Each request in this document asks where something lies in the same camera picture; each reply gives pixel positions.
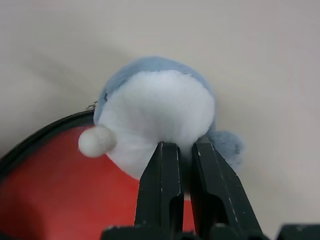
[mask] white pom-pom tail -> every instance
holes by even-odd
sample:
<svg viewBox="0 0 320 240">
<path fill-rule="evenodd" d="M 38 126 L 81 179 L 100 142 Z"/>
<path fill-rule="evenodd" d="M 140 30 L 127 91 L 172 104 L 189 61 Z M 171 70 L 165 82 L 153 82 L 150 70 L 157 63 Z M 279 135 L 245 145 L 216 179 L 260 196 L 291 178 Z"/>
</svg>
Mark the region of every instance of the white pom-pom tail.
<svg viewBox="0 0 320 240">
<path fill-rule="evenodd" d="M 81 133 L 78 140 L 80 152 L 89 158 L 97 158 L 117 145 L 115 134 L 107 127 L 95 126 Z"/>
</svg>

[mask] fluffy white fabric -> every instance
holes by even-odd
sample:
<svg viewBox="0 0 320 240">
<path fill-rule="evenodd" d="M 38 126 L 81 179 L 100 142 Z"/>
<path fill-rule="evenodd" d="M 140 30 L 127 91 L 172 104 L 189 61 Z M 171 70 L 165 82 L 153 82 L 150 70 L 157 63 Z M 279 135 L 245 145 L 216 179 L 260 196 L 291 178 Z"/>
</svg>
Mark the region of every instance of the fluffy white fabric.
<svg viewBox="0 0 320 240">
<path fill-rule="evenodd" d="M 107 155 L 139 179 L 159 142 L 190 150 L 208 131 L 214 112 L 213 97 L 192 76 L 175 70 L 139 72 L 108 98 L 97 125 L 116 137 Z"/>
<path fill-rule="evenodd" d="M 95 126 L 85 130 L 79 137 L 80 152 L 89 157 L 96 158 L 112 150 L 117 144 L 113 132 L 104 126 Z"/>
</svg>

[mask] stuffed animal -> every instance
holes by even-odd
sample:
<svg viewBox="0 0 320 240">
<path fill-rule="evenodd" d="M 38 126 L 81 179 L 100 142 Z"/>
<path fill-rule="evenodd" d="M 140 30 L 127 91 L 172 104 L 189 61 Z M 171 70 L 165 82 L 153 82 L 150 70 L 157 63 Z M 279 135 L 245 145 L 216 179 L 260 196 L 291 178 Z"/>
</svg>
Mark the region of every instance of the stuffed animal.
<svg viewBox="0 0 320 240">
<path fill-rule="evenodd" d="M 215 97 L 208 82 L 192 68 L 158 56 L 143 57 L 120 69 L 106 83 L 94 111 L 95 127 L 78 141 L 87 157 L 103 154 L 140 179 L 159 142 L 175 143 L 185 159 L 206 135 L 237 170 L 243 141 L 215 129 Z"/>
</svg>

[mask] blue fur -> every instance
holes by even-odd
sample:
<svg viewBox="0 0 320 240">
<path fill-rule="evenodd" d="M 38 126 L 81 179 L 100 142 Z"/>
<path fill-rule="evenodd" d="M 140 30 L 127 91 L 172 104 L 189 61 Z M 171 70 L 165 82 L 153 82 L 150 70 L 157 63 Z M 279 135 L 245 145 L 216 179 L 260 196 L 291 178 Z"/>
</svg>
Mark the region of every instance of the blue fur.
<svg viewBox="0 0 320 240">
<path fill-rule="evenodd" d="M 93 117 L 94 123 L 97 124 L 102 113 L 103 105 L 106 103 L 108 98 L 115 90 L 125 84 L 131 76 L 139 72 L 159 72 L 167 70 L 176 70 L 183 74 L 191 75 L 209 91 L 213 98 L 215 98 L 210 84 L 203 76 L 189 66 L 159 56 L 142 57 L 121 68 L 105 84 L 97 100 L 97 107 Z M 242 163 L 242 153 L 245 149 L 244 142 L 233 133 L 227 131 L 216 131 L 215 118 L 213 119 L 206 136 L 210 139 L 214 147 L 228 162 L 228 164 L 234 170 L 238 169 Z"/>
</svg>

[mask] black rim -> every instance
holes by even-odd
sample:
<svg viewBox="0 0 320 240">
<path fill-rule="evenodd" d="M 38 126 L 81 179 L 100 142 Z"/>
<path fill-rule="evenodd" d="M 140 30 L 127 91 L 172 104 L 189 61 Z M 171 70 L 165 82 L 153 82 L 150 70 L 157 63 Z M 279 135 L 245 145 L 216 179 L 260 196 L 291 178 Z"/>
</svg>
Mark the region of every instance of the black rim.
<svg viewBox="0 0 320 240">
<path fill-rule="evenodd" d="M 75 127 L 92 126 L 93 116 L 93 110 L 79 112 L 55 121 L 29 136 L 0 159 L 0 182 L 10 171 L 55 135 Z"/>
</svg>

